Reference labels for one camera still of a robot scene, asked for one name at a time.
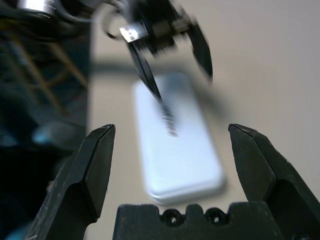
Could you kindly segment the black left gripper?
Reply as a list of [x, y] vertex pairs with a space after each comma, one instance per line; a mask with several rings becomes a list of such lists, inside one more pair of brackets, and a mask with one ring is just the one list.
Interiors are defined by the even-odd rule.
[[140, 49], [148, 48], [152, 54], [156, 54], [174, 46], [175, 36], [187, 34], [192, 42], [195, 59], [206, 73], [209, 84], [213, 83], [208, 42], [199, 24], [183, 9], [177, 10], [170, 0], [128, 0], [126, 3], [121, 13], [127, 24], [119, 29], [120, 34], [128, 43], [138, 76], [160, 104], [163, 103], [161, 94]]

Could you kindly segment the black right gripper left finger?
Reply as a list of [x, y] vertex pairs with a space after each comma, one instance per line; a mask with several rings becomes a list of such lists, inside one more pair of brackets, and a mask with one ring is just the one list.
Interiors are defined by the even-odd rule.
[[116, 127], [92, 130], [59, 169], [26, 240], [82, 240], [105, 201]]

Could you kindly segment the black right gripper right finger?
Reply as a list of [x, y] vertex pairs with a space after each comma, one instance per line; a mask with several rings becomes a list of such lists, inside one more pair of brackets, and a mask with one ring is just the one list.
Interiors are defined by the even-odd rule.
[[228, 126], [237, 175], [250, 202], [265, 202], [286, 240], [320, 238], [320, 203], [293, 165], [257, 130]]

